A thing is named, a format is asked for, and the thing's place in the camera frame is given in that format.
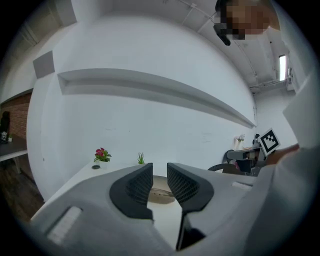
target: wooden floor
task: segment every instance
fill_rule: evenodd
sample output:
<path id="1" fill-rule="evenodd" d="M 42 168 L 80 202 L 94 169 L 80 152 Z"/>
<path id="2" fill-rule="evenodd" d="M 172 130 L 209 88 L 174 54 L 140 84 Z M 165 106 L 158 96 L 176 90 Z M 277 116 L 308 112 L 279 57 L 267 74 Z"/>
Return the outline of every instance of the wooden floor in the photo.
<path id="1" fill-rule="evenodd" d="M 29 222 L 44 204 L 44 200 L 29 173 L 18 174 L 12 161 L 7 169 L 0 166 L 0 187 L 12 214 L 19 220 Z"/>

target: white surface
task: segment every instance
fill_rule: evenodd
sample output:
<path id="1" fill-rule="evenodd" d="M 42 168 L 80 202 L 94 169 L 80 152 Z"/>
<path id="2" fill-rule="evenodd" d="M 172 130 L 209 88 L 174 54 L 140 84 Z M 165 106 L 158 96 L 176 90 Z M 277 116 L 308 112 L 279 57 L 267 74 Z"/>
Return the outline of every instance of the white surface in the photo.
<path id="1" fill-rule="evenodd" d="M 124 69 L 172 79 L 199 89 L 255 123 L 253 96 L 237 69 L 195 32 L 157 17 L 113 13 L 77 40 L 62 72 Z"/>
<path id="2" fill-rule="evenodd" d="M 319 68 L 319 63 L 316 54 L 297 24 L 278 3 L 272 1 L 272 4 L 279 19 L 282 41 L 289 50 L 288 58 L 297 81 L 294 84 L 295 91 L 298 92 L 304 86 L 312 70 L 315 67 Z"/>
<path id="3" fill-rule="evenodd" d="M 95 176 L 111 173 L 111 172 L 132 166 L 132 165 L 126 165 L 126 164 L 118 164 L 118 165 L 114 164 L 113 166 L 110 166 L 108 170 L 106 169 L 95 170 L 91 168 L 94 164 L 95 163 L 93 161 L 86 164 L 71 179 L 69 179 L 60 189 L 58 189 L 48 200 L 46 200 L 45 204 L 34 214 L 32 218 L 34 218 L 39 212 L 41 212 L 45 207 L 47 207 L 51 202 L 53 202 L 59 196 L 64 194 L 69 189 L 73 188 L 76 184 Z"/>
<path id="4" fill-rule="evenodd" d="M 232 183 L 232 186 L 236 187 L 236 188 L 239 188 L 239 189 L 243 189 L 245 191 L 250 191 L 252 189 L 252 186 L 249 186 L 249 185 L 246 185 L 246 184 L 243 184 L 243 183 L 239 183 L 239 182 L 236 182 L 236 181 Z"/>
<path id="5" fill-rule="evenodd" d="M 77 22 L 92 21 L 112 9 L 113 0 L 71 0 Z"/>
<path id="6" fill-rule="evenodd" d="M 190 4 L 196 4 L 197 8 L 205 11 L 208 15 L 215 13 L 216 1 L 217 0 L 186 0 L 186 2 Z M 113 10 L 153 14 L 182 24 L 191 8 L 178 0 L 114 0 Z M 205 17 L 203 13 L 194 9 L 183 25 L 197 32 L 207 20 L 208 17 Z M 277 33 L 278 31 L 269 28 L 264 35 L 255 35 L 254 38 L 238 40 L 237 42 L 242 49 L 240 50 L 233 40 L 231 41 L 230 46 L 225 46 L 215 33 L 213 25 L 212 22 L 208 22 L 199 34 L 225 53 L 231 62 L 240 70 L 241 75 L 250 86 L 257 84 L 255 73 L 260 83 L 272 80 L 274 75 L 273 67 L 278 67 L 279 56 L 288 53 L 288 50 L 281 41 L 280 33 Z M 244 55 L 244 52 L 249 58 L 249 61 L 254 68 L 254 72 L 249 65 L 248 59 Z"/>
<path id="7" fill-rule="evenodd" d="M 41 52 L 46 51 L 53 51 L 57 73 L 118 68 L 156 74 L 198 87 L 255 122 L 255 102 L 237 70 L 210 43 L 177 24 L 114 14 L 60 29 L 43 45 Z M 154 165 L 180 162 L 207 169 L 221 162 L 234 136 L 245 134 L 243 146 L 250 146 L 255 133 L 217 117 L 219 109 L 207 114 L 208 107 L 193 103 L 159 103 L 156 93 L 148 100 L 108 95 L 106 90 L 67 95 L 64 87 L 56 74 L 38 79 L 29 107 L 29 161 L 45 200 L 100 147 L 110 151 L 115 164 L 134 165 L 138 152 L 144 152 Z M 159 170 L 163 175 L 165 165 Z"/>
<path id="8" fill-rule="evenodd" d="M 99 165 L 101 169 L 107 170 L 109 162 L 97 161 L 96 164 Z"/>
<path id="9" fill-rule="evenodd" d="M 16 158 L 16 157 L 19 157 L 19 156 L 22 156 L 22 155 L 25 155 L 25 154 L 28 154 L 27 150 L 22 150 L 22 151 L 14 152 L 14 153 L 11 153 L 11 154 L 6 154 L 6 155 L 3 155 L 3 156 L 0 156 L 0 162 L 2 162 L 4 160 L 11 159 L 11 158 Z"/>
<path id="10" fill-rule="evenodd" d="M 38 213 L 40 213 L 45 207 L 47 207 L 51 202 L 57 199 L 59 196 L 64 194 L 69 189 L 73 188 L 76 184 L 87 180 L 89 178 L 103 175 L 106 173 L 111 173 L 123 168 L 127 168 L 133 165 L 126 163 L 112 164 L 112 162 L 108 162 L 107 169 L 92 169 L 91 167 L 94 165 L 94 162 L 91 161 L 87 165 L 85 165 L 79 172 L 77 172 L 70 180 L 68 180 L 32 217 L 34 218 Z M 157 165 L 153 166 L 153 175 L 155 173 L 160 173 L 161 171 L 157 170 Z M 168 244 L 172 247 L 176 247 L 179 228 L 181 222 L 181 214 L 182 208 L 180 207 L 177 200 L 169 204 L 158 204 L 148 202 L 147 208 L 152 210 L 153 219 L 154 219 L 154 227 L 159 231 L 162 237 L 168 242 Z M 62 231 L 65 232 L 65 227 L 58 228 L 58 233 Z M 59 235 L 58 237 L 54 236 L 53 240 L 60 241 L 60 238 L 63 238 L 63 235 Z"/>
<path id="11" fill-rule="evenodd" d="M 154 227 L 163 239 L 173 249 L 176 249 L 182 217 L 182 208 L 178 201 L 175 200 L 168 204 L 148 202 L 147 208 L 152 210 Z"/>
<path id="12" fill-rule="evenodd" d="M 108 94 L 157 101 L 187 108 L 206 108 L 213 115 L 253 127 L 237 109 L 196 87 L 154 74 L 115 68 L 90 68 L 59 74 L 66 80 L 62 94 Z"/>
<path id="13" fill-rule="evenodd" d="M 297 143 L 295 134 L 283 114 L 283 110 L 295 95 L 294 91 L 287 91 L 285 88 L 254 95 L 257 112 L 257 133 L 262 135 L 272 128 L 281 144 L 279 149 Z"/>
<path id="14" fill-rule="evenodd" d="M 35 47 L 28 49 L 16 61 L 0 87 L 0 103 L 34 87 L 37 77 L 33 61 L 39 57 L 39 52 L 52 34 L 54 32 L 46 35 Z"/>
<path id="15" fill-rule="evenodd" d="M 49 232 L 47 238 L 55 244 L 61 245 L 69 230 L 79 218 L 81 212 L 82 210 L 78 207 L 70 207 Z"/>
<path id="16" fill-rule="evenodd" d="M 320 145 L 320 76 L 316 67 L 283 111 L 301 148 Z"/>
<path id="17" fill-rule="evenodd" d="M 59 154 L 69 173 L 90 161 L 100 147 L 112 155 L 112 163 L 135 165 L 143 152 L 146 163 L 155 166 L 178 162 L 208 169 L 221 163 L 235 135 L 245 134 L 244 146 L 250 146 L 255 133 L 197 110 L 112 95 L 65 95 L 61 109 Z M 69 152 L 77 161 L 70 161 Z M 154 175 L 166 176 L 165 164 Z"/>

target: white wall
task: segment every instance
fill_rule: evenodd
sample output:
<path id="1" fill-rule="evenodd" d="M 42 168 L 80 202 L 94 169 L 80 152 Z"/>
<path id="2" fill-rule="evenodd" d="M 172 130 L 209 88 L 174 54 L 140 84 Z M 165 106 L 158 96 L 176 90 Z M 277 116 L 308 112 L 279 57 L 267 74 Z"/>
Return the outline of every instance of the white wall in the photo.
<path id="1" fill-rule="evenodd" d="M 38 44 L 28 49 L 21 58 L 16 61 L 7 77 L 1 77 L 0 103 L 34 88 L 37 77 L 33 61 L 47 52 L 39 55 L 46 42 L 55 33 L 56 31 L 50 32 Z"/>
<path id="2" fill-rule="evenodd" d="M 76 20 L 91 21 L 107 14 L 112 9 L 113 0 L 71 0 Z"/>
<path id="3" fill-rule="evenodd" d="M 254 137 L 254 129 L 220 117 L 136 98 L 65 95 L 61 106 L 61 162 L 72 174 L 100 147 L 110 152 L 111 161 L 129 165 L 144 152 L 155 175 L 167 175 L 167 162 L 208 169 L 221 163 L 235 136 L 244 133 L 247 146 Z"/>
<path id="4" fill-rule="evenodd" d="M 255 124 L 253 96 L 226 56 L 194 31 L 158 17 L 113 13 L 78 40 L 63 71 L 124 69 L 201 90 Z"/>
<path id="5" fill-rule="evenodd" d="M 262 135 L 272 128 L 280 141 L 279 149 L 297 143 L 297 139 L 287 122 L 283 110 L 296 95 L 285 88 L 261 92 L 254 96 L 257 110 L 257 133 Z"/>
<path id="6" fill-rule="evenodd" d="M 194 102 L 171 104 L 173 96 L 161 93 L 148 100 L 111 95 L 112 84 L 102 84 L 97 93 L 83 81 L 87 92 L 66 94 L 59 83 L 58 73 L 74 70 L 138 71 L 197 88 L 255 122 L 255 102 L 238 71 L 186 28 L 149 16 L 114 14 L 60 29 L 40 53 L 47 51 L 53 52 L 56 73 L 36 81 L 27 124 L 29 161 L 45 200 L 100 147 L 110 151 L 111 165 L 135 165 L 138 152 L 144 152 L 154 174 L 166 176 L 167 162 L 204 169 L 221 163 L 240 134 L 246 135 L 244 146 L 251 145 L 254 128 L 210 114 Z"/>

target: white ceiling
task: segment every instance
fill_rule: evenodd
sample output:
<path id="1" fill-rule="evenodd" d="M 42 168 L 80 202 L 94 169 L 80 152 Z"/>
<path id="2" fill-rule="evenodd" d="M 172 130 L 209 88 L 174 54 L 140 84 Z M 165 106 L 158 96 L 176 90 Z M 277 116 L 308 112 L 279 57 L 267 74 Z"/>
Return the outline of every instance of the white ceiling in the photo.
<path id="1" fill-rule="evenodd" d="M 191 11 L 192 8 L 187 4 L 195 4 L 198 9 L 212 16 L 215 13 L 216 1 L 113 0 L 112 11 L 134 11 L 161 16 L 197 33 L 208 21 L 208 17 L 196 9 Z M 22 25 L 20 32 L 12 42 L 5 61 L 7 71 L 32 45 L 35 45 L 48 33 L 57 30 L 61 25 L 62 22 L 53 1 L 47 1 L 40 6 Z M 279 77 L 279 56 L 288 53 L 281 41 L 279 31 L 269 28 L 262 35 L 246 40 L 231 40 L 231 45 L 226 46 L 216 35 L 213 25 L 211 21 L 207 22 L 199 35 L 212 42 L 229 58 L 248 86 L 252 87 L 252 92 L 259 91 L 258 85 L 263 87 L 263 84 Z"/>

